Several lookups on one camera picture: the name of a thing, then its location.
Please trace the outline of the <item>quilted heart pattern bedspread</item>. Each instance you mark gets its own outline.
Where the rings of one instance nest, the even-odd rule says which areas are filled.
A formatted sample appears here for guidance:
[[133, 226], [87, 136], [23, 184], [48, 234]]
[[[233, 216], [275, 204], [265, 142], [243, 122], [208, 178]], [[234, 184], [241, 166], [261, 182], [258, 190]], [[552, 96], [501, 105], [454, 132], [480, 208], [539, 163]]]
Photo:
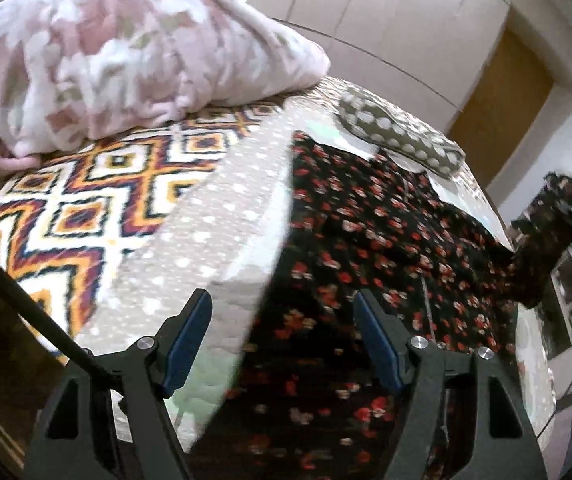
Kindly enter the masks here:
[[195, 289], [212, 296], [212, 320], [187, 382], [165, 404], [183, 448], [198, 440], [231, 388], [286, 240], [293, 133], [302, 130], [362, 157], [374, 154], [339, 125], [338, 102], [350, 89], [348, 81], [327, 77], [299, 96], [262, 105], [259, 121], [231, 141], [213, 173], [108, 269], [96, 311], [77, 338], [97, 354], [121, 351], [155, 333]]

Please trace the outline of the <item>black red floral dress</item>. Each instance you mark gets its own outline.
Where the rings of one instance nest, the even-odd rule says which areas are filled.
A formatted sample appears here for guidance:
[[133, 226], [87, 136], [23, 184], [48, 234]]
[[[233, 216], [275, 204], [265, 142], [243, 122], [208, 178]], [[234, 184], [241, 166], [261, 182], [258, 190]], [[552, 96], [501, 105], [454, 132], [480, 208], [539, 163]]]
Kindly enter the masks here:
[[188, 463], [199, 479], [370, 479], [402, 419], [354, 325], [367, 289], [412, 333], [514, 365], [519, 307], [543, 296], [572, 242], [537, 202], [516, 250], [438, 198], [427, 174], [293, 139], [290, 231], [243, 348], [235, 384]]

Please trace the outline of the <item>white panelled wardrobe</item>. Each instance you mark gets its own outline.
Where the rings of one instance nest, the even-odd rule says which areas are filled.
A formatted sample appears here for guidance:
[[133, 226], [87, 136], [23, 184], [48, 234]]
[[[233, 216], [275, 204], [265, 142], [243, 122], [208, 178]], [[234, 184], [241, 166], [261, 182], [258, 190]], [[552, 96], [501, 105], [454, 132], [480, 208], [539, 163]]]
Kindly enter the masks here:
[[317, 41], [329, 73], [447, 131], [505, 28], [510, 0], [249, 0]]

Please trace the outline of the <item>geometric orange patterned rug blanket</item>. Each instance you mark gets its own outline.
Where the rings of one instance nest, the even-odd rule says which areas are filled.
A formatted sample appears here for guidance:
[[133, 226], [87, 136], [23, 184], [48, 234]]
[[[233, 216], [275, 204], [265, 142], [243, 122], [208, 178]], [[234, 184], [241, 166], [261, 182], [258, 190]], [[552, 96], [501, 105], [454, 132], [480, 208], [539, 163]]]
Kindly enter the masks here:
[[213, 173], [231, 141], [259, 121], [262, 105], [281, 102], [208, 107], [0, 179], [0, 267], [79, 344], [108, 269]]

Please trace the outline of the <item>olive polka dot pillow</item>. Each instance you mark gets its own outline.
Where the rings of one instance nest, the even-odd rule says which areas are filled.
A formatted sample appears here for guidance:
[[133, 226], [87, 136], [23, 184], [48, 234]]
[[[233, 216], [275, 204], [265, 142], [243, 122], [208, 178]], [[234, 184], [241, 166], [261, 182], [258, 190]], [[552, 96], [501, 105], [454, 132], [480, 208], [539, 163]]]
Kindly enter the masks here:
[[466, 153], [441, 131], [361, 87], [350, 87], [338, 103], [338, 118], [348, 133], [400, 153], [446, 179], [453, 178]]

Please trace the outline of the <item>pink white fleece blanket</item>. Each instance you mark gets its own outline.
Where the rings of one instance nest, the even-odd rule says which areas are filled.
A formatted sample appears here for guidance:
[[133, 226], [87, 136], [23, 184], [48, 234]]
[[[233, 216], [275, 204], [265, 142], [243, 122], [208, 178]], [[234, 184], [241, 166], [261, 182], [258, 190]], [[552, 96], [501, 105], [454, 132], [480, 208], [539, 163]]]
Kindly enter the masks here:
[[210, 104], [310, 88], [329, 67], [243, 0], [3, 0], [0, 177]]

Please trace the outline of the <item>brown wooden door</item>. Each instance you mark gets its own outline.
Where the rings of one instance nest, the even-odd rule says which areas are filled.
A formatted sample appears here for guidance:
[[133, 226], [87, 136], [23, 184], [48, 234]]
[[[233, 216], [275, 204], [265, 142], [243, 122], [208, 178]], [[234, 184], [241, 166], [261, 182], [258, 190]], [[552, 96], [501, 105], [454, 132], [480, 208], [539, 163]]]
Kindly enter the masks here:
[[448, 133], [466, 152], [482, 188], [528, 133], [553, 86], [554, 78], [536, 54], [506, 30]]

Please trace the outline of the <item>white cluttered shelf unit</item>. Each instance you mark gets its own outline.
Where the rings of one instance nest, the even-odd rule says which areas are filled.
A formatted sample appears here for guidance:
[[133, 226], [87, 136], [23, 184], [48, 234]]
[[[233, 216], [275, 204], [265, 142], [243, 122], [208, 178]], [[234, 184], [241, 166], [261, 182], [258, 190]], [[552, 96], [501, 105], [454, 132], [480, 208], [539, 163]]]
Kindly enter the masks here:
[[555, 359], [572, 348], [572, 244], [552, 269], [537, 312], [546, 356]]

